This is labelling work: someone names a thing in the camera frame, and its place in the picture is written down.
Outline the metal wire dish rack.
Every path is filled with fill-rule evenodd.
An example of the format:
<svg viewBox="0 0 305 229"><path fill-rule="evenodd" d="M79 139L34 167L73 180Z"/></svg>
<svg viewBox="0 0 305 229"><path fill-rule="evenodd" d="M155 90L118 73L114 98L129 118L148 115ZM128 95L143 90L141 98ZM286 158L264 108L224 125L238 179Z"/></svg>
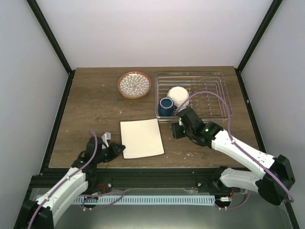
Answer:
<svg viewBox="0 0 305 229"><path fill-rule="evenodd" d="M157 73L155 76L156 117L160 123L178 122L176 114L160 116L158 105L166 97L169 90L175 86L183 87L191 96L199 91L209 93L198 94L189 100L187 107L192 108L206 122L224 123L232 115L229 95L224 76L213 72L182 72Z"/></svg>

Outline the cream rectangular plate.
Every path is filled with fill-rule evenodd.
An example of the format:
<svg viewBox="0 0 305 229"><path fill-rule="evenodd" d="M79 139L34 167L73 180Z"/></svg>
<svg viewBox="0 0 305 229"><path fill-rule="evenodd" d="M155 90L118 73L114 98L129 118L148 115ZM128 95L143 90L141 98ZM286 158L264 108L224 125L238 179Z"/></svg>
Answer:
<svg viewBox="0 0 305 229"><path fill-rule="evenodd" d="M124 159L138 159L164 154L157 119L120 122Z"/></svg>

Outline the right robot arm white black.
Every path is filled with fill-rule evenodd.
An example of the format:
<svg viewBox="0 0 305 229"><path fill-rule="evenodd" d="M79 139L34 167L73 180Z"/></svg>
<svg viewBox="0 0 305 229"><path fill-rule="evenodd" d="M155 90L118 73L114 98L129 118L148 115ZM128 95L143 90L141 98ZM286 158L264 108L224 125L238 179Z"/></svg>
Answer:
<svg viewBox="0 0 305 229"><path fill-rule="evenodd" d="M204 123L192 108L179 111L177 116L179 122L171 125L175 139L187 137L194 144L219 151L248 168L248 171L241 171L221 167L212 179L215 191L223 192L228 187L247 189L276 206L284 200L293 200L288 191L295 183L295 177L287 157L261 152L231 136L218 124Z"/></svg>

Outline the white scalloped bowl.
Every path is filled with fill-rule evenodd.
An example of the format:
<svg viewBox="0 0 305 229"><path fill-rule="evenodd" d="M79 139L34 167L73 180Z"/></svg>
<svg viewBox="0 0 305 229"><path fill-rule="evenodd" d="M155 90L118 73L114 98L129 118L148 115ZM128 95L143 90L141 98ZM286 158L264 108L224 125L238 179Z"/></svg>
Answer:
<svg viewBox="0 0 305 229"><path fill-rule="evenodd" d="M189 93L185 88L176 86L169 90L167 96L173 100L174 106L178 108L189 98Z"/></svg>

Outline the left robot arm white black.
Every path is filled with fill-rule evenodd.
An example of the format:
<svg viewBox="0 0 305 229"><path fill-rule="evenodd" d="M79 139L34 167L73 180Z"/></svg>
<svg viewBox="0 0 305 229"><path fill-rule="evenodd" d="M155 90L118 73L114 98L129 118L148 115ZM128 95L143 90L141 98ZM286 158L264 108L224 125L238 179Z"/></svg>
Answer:
<svg viewBox="0 0 305 229"><path fill-rule="evenodd" d="M74 200L97 188L96 169L116 159L126 146L112 142L107 134L91 137L68 172L47 193L21 206L17 228L53 229Z"/></svg>

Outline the dark blue mug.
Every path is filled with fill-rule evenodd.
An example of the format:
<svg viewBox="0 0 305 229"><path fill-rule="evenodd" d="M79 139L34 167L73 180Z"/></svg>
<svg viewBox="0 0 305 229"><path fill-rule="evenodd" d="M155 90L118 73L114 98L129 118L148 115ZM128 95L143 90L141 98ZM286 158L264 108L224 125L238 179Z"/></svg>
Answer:
<svg viewBox="0 0 305 229"><path fill-rule="evenodd" d="M174 102L171 98L162 98L158 105L158 115L161 117L170 117L173 115Z"/></svg>

